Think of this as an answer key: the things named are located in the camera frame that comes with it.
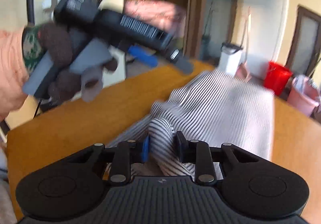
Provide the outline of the left gloved hand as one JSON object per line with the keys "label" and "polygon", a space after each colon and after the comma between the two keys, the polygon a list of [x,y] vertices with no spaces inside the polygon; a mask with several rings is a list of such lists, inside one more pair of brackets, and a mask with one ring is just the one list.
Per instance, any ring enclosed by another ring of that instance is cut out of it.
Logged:
{"label": "left gloved hand", "polygon": [[80,91],[92,90],[97,95],[102,89],[103,70],[113,72],[118,66],[107,43],[53,22],[25,27],[21,47],[28,76],[22,92],[58,103]]}

